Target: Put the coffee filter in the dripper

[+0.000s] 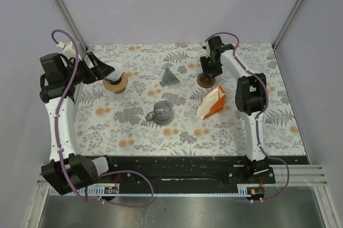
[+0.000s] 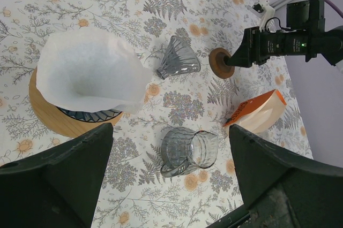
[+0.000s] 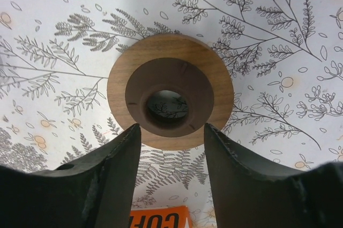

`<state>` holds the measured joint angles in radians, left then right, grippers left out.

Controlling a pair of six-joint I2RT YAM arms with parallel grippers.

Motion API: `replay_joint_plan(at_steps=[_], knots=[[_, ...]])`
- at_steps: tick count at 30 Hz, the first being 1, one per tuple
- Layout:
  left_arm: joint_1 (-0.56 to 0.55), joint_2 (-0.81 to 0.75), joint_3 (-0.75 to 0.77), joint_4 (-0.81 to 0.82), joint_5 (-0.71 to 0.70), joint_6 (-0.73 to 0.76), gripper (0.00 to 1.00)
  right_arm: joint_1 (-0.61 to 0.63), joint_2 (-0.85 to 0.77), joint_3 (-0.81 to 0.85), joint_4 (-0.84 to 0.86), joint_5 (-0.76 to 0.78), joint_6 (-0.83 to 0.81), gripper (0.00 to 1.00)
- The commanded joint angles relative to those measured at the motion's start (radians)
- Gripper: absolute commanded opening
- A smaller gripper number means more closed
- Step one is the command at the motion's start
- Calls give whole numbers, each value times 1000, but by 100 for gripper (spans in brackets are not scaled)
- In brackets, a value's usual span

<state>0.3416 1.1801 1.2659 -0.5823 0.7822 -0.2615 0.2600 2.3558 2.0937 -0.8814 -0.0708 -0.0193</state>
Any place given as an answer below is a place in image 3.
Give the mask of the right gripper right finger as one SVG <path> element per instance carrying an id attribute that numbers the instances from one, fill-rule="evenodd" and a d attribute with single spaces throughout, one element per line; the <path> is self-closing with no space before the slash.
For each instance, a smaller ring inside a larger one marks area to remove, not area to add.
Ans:
<path id="1" fill-rule="evenodd" d="M 204 147 L 218 227 L 342 227 L 342 163 L 292 169 L 211 124 Z"/>

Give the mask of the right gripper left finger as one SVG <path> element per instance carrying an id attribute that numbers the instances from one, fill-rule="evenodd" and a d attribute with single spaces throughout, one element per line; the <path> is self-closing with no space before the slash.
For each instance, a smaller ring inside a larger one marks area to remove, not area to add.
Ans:
<path id="1" fill-rule="evenodd" d="M 138 124 L 55 170 L 1 167 L 1 227 L 128 227 L 141 151 Z"/>

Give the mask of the orange coffee filter box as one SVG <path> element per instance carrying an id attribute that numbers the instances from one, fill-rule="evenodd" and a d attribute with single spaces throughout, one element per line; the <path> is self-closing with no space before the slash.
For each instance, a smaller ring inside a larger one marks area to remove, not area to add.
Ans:
<path id="1" fill-rule="evenodd" d="M 153 208 L 132 210 L 130 228 L 191 228 L 192 221 L 188 207 Z"/>

